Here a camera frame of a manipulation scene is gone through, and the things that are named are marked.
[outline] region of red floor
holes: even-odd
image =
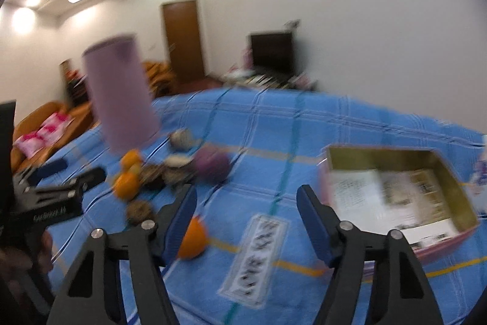
[[[222,86],[223,84],[218,80],[206,77],[202,80],[197,80],[195,82],[180,84],[179,94],[192,93],[201,90],[217,89]]]

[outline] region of purple cylindrical container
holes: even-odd
[[[135,35],[94,44],[83,53],[89,97],[110,150],[125,153],[151,143],[159,130]]]

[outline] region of wooden door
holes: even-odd
[[[196,1],[162,5],[172,69],[179,82],[190,83],[205,77],[201,55],[198,5]]]

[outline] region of human hand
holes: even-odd
[[[48,231],[42,234],[41,243],[37,262],[41,273],[47,274],[53,269],[53,238]],[[32,265],[32,260],[25,252],[11,247],[0,249],[0,276],[7,283],[12,295],[18,302],[23,300],[23,290],[16,276],[20,271],[30,270]]]

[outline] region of blue tablecloth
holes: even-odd
[[[162,129],[157,141],[143,150],[151,161],[171,153],[167,133],[187,127],[202,142],[224,147],[233,159],[228,183],[198,185],[197,213],[210,246],[193,261],[176,261],[165,275],[167,290],[181,324],[303,324],[313,323],[325,294],[326,277],[296,209],[296,189],[318,189],[317,157],[330,143],[428,147],[441,152],[466,182],[480,155],[482,135],[458,125],[390,111],[348,97],[297,91],[210,90],[160,98],[154,102]],[[103,142],[100,128],[88,131],[60,150],[67,170],[43,183],[61,183],[101,165],[109,175],[119,172],[119,157]],[[169,189],[142,193],[158,209],[170,203]],[[108,233],[126,227],[125,204],[107,183],[89,191],[85,214],[50,228],[55,262],[54,288],[94,228]],[[274,262],[264,304],[252,309],[219,293],[251,218],[272,213],[287,222],[286,238]],[[454,254],[425,266],[445,323],[458,323],[487,285],[487,225]],[[123,297],[129,323],[137,323],[128,264],[121,263]],[[354,323],[363,323],[371,284],[364,282]]]

